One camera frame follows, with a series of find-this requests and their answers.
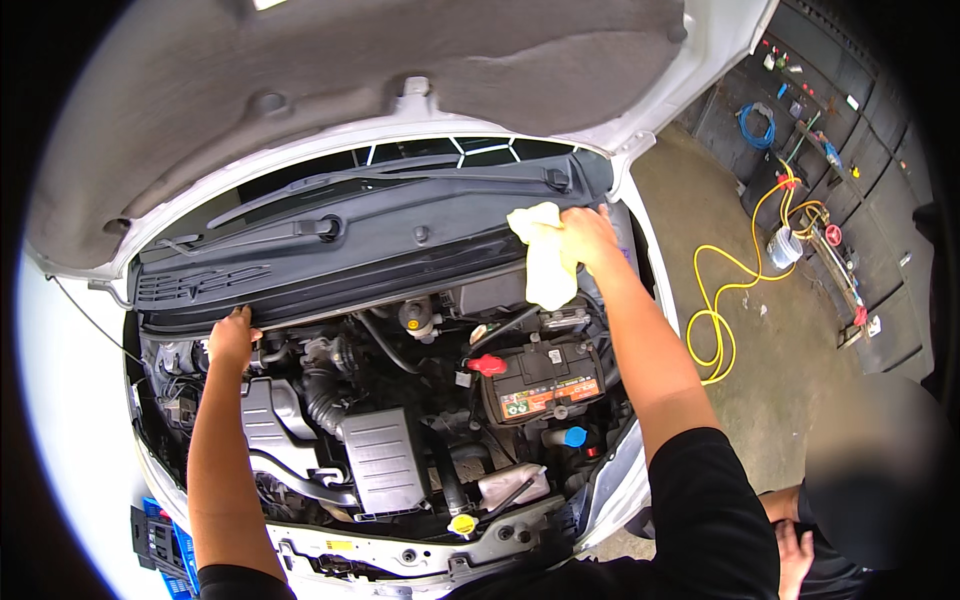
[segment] car battery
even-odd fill
[[[494,426],[562,419],[605,392],[600,358],[586,337],[557,345],[536,342],[492,354],[507,364],[503,373],[482,377],[484,406]]]

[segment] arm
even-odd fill
[[[647,466],[664,442],[695,427],[720,423],[677,333],[616,245],[607,209],[570,208],[561,229],[540,226],[559,237],[561,252],[593,273],[607,307],[613,352],[643,432]]]
[[[240,422],[241,377],[250,364],[251,342],[261,335],[251,329],[250,317],[248,306],[235,308],[210,334],[210,369],[187,458],[187,510],[197,568],[235,564],[285,582],[267,536]]]
[[[759,498],[760,504],[763,505],[763,510],[766,512],[767,518],[770,519],[771,523],[776,523],[784,519],[790,519],[795,522],[800,521],[797,510],[797,504],[800,499],[800,486],[777,490],[776,492],[762,493]]]

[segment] car hood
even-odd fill
[[[139,0],[117,21],[38,171],[44,272],[118,278],[156,223],[349,142],[521,134],[636,157],[777,3],[258,4]]]

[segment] cloth rag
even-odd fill
[[[527,248],[527,301],[544,310],[557,310],[577,295],[577,261],[560,252],[560,239],[542,235],[533,223],[563,227],[560,208],[551,202],[518,208],[507,224]]]

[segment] windshield wiper arm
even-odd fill
[[[190,248],[184,246],[178,238],[167,239],[160,238],[156,240],[155,247],[169,248],[175,250],[184,256],[197,256],[215,250],[226,250],[228,248],[239,248],[249,246],[250,244],[260,244],[263,242],[277,242],[304,235],[329,235],[335,232],[337,224],[332,219],[322,219],[321,221],[296,221],[293,223],[281,223],[279,225],[269,226],[257,231],[247,233],[241,236],[231,236],[221,240],[214,240],[209,244],[199,248]]]
[[[438,159],[441,156],[430,156],[431,159]],[[230,221],[241,217],[252,210],[256,210],[267,204],[272,204],[284,198],[296,196],[315,189],[326,187],[331,183],[346,180],[480,180],[480,181],[511,181],[516,183],[546,183],[550,187],[562,191],[570,184],[570,176],[560,169],[544,169],[539,165],[523,165],[522,163],[513,163],[512,165],[503,165],[495,167],[469,167],[468,169],[425,169],[421,171],[405,171],[394,173],[395,169],[409,169],[418,166],[428,166],[430,164],[444,164],[450,162],[450,156],[445,156],[444,162],[413,161],[406,159],[396,160],[373,167],[363,166],[347,169],[345,171],[333,171],[308,177],[303,180],[294,181],[286,187],[261,196],[248,203],[240,204],[231,208],[227,212],[210,219],[206,224],[207,229],[216,229],[217,227],[229,223]],[[504,171],[513,170],[515,175],[504,175]]]

